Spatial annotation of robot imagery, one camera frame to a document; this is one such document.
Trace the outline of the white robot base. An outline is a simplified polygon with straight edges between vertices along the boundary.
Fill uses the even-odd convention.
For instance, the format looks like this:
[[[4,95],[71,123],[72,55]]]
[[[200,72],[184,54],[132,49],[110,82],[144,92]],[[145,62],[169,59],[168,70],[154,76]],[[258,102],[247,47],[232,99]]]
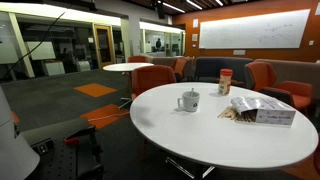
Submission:
[[[39,162],[40,156],[18,131],[0,88],[0,180],[25,180]]]

